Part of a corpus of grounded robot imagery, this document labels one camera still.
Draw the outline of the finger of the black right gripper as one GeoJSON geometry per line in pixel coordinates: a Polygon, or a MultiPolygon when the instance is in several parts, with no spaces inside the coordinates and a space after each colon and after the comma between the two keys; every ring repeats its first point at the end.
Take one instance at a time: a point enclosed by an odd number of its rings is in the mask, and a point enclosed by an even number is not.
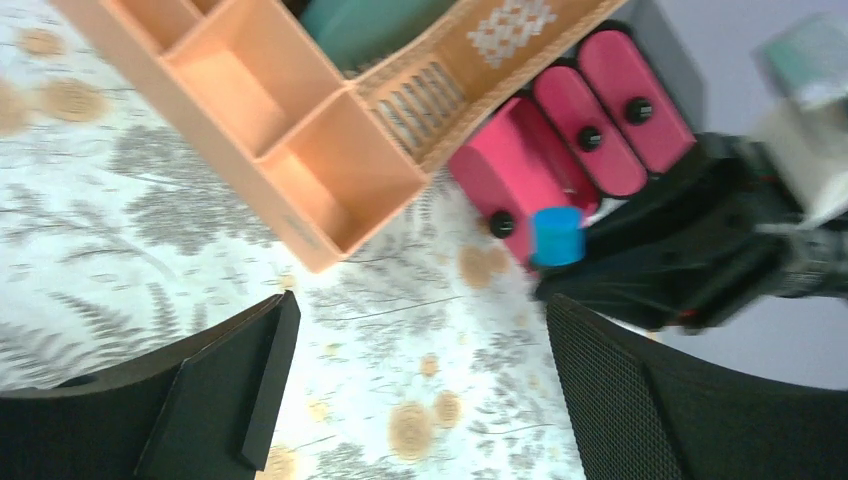
{"type": "Polygon", "coordinates": [[[587,261],[654,244],[702,220],[738,188],[741,136],[703,133],[664,174],[586,231],[587,261]]]}
{"type": "Polygon", "coordinates": [[[773,287],[786,245],[745,218],[699,221],[658,241],[602,252],[595,236],[580,262],[543,272],[537,299],[564,295],[631,325],[701,331],[727,321],[773,287]]]}

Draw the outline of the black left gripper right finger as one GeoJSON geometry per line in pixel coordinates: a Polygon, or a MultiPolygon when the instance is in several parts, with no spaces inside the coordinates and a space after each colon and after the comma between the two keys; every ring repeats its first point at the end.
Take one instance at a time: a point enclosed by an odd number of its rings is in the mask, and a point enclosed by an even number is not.
{"type": "Polygon", "coordinates": [[[589,479],[843,479],[847,395],[724,368],[547,303],[555,366],[589,479]]]}

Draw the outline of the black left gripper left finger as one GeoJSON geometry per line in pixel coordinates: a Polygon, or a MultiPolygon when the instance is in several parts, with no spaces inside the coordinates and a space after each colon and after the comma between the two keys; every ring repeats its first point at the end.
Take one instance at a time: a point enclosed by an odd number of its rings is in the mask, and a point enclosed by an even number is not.
{"type": "Polygon", "coordinates": [[[5,479],[251,479],[293,360],[292,292],[121,364],[1,395],[5,479]]]}

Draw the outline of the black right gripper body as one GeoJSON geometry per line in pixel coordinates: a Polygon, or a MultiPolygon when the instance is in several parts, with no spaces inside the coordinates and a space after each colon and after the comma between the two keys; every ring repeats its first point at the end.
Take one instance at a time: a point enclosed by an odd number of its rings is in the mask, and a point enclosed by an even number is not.
{"type": "Polygon", "coordinates": [[[722,292],[724,299],[847,297],[847,214],[804,226],[796,195],[777,173],[762,142],[727,142],[726,152],[745,168],[744,189],[758,207],[747,228],[750,244],[765,243],[763,259],[747,267],[722,292]]]}

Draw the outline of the blue cap black highlighter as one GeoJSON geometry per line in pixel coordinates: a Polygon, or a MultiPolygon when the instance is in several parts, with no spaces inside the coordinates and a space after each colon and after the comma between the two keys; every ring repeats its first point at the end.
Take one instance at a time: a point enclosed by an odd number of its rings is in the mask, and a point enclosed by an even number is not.
{"type": "Polygon", "coordinates": [[[574,207],[552,207],[535,213],[532,220],[532,263],[538,268],[571,265],[585,257],[582,212],[574,207]]]}

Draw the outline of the teal file folder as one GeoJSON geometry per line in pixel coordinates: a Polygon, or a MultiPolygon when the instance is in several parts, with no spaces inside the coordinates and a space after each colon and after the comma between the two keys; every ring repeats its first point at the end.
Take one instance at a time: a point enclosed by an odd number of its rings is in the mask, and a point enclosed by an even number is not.
{"type": "Polygon", "coordinates": [[[452,0],[312,1],[299,20],[339,70],[357,71],[407,45],[453,4],[452,0]]]}

